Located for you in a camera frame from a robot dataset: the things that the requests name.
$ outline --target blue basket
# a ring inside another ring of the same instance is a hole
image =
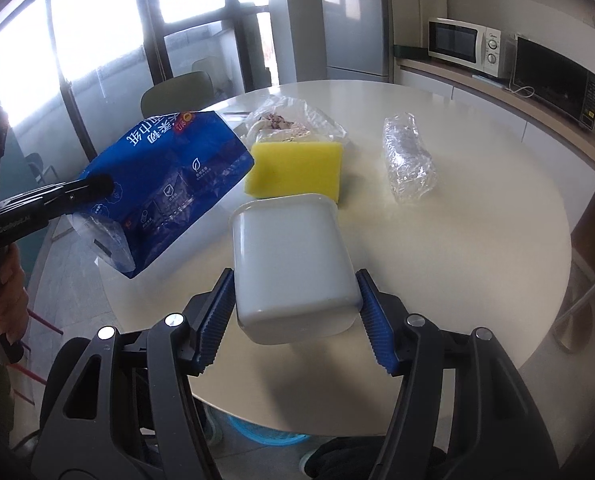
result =
[[[310,435],[271,430],[271,428],[258,426],[232,415],[228,415],[228,421],[232,427],[242,433],[246,438],[264,446],[293,446],[293,444],[298,444],[311,438]]]

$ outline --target round white table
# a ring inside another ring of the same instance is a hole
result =
[[[569,277],[562,199],[529,150],[485,114],[438,95],[364,81],[313,81],[241,95],[212,107],[254,110],[269,93],[305,99],[349,132],[339,223],[355,269],[442,329],[493,330],[519,367],[549,330]],[[411,112],[439,172],[416,205],[391,195],[382,156],[385,117]],[[152,326],[210,290],[232,267],[231,212],[240,184],[133,280],[100,262],[122,328]],[[280,346],[247,338],[235,313],[215,364],[190,378],[196,397],[278,430],[383,434],[401,379],[373,356],[361,321],[340,335]],[[452,409],[445,385],[441,415]]]

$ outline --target person's leg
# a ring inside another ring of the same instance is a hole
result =
[[[384,440],[383,436],[334,438],[311,455],[304,473],[317,480],[367,480]],[[444,460],[446,454],[432,448],[429,467]]]

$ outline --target refrigerator door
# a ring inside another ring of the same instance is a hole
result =
[[[353,79],[360,81],[378,81],[388,83],[388,76],[367,74],[366,72],[355,72],[354,70],[344,70],[343,68],[326,67],[326,76],[328,79]]]
[[[388,75],[382,0],[322,0],[327,65]]]

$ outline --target microwave door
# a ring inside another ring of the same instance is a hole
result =
[[[484,34],[479,28],[429,22],[429,55],[432,57],[481,71],[483,44]]]

